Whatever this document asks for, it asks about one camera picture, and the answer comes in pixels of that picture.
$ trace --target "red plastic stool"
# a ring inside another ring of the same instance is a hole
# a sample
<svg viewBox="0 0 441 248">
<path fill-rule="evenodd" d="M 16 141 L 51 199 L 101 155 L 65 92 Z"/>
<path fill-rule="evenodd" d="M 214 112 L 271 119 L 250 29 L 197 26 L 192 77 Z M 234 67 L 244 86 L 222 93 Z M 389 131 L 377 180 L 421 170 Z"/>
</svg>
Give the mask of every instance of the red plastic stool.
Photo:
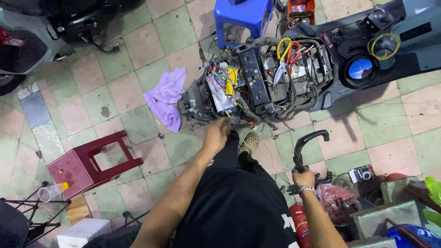
<svg viewBox="0 0 441 248">
<path fill-rule="evenodd" d="M 142 159 L 133 159 L 124 144 L 122 138 L 125 136 L 127 136 L 127 133 L 125 130 L 122 130 L 82 146 L 75 147 L 48 165 L 49 173 L 55 183 L 67 182 L 69 184 L 69 188 L 63 192 L 65 199 L 69 199 L 101 184 L 107 183 L 121 173 L 142 165 Z M 128 161 L 101 171 L 93 156 L 100 153 L 104 146 L 113 142 L 119 143 Z"/>
</svg>

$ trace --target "blue mirror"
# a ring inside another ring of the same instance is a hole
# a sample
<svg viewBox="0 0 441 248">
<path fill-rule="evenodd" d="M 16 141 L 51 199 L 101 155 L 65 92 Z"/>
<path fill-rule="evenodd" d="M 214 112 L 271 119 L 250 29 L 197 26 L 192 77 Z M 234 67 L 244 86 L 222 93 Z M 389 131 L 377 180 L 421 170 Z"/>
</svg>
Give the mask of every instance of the blue mirror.
<svg viewBox="0 0 441 248">
<path fill-rule="evenodd" d="M 353 79 L 362 79 L 372 71 L 372 62 L 368 59 L 354 61 L 349 67 L 349 76 Z"/>
</svg>

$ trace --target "silver bracelet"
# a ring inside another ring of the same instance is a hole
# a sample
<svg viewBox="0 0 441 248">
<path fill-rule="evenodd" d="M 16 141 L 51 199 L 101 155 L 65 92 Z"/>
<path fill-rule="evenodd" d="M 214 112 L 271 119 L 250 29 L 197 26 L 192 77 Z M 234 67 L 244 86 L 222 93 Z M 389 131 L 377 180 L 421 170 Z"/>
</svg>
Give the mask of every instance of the silver bracelet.
<svg viewBox="0 0 441 248">
<path fill-rule="evenodd" d="M 311 186 L 302 186 L 302 187 L 299 189 L 299 195 L 300 195 L 300 193 L 302 193 L 304 190 L 312 190 L 312 191 L 315 192 L 315 189 L 314 189 L 313 187 L 311 187 Z"/>
</svg>

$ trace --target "clear plastic cup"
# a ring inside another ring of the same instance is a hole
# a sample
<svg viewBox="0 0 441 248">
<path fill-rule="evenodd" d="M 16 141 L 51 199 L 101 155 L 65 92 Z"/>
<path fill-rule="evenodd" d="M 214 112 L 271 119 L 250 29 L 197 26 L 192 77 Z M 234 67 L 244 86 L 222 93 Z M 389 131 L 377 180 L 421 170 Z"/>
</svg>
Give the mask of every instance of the clear plastic cup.
<svg viewBox="0 0 441 248">
<path fill-rule="evenodd" d="M 38 197 L 42 202 L 49 202 L 54 197 L 59 196 L 63 191 L 69 188 L 67 183 L 59 183 L 47 187 L 42 187 L 38 190 Z"/>
</svg>

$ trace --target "fire extinguisher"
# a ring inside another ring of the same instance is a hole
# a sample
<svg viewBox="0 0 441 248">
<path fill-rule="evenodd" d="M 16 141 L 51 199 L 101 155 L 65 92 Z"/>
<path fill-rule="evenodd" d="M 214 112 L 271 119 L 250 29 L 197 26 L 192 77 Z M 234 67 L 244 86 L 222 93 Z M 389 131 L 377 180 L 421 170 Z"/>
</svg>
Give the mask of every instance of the fire extinguisher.
<svg viewBox="0 0 441 248">
<path fill-rule="evenodd" d="M 289 208 L 289 212 L 294 221 L 295 231 L 297 232 L 300 244 L 303 248 L 310 247 L 308 223 L 306 222 L 303 206 L 294 204 Z"/>
</svg>

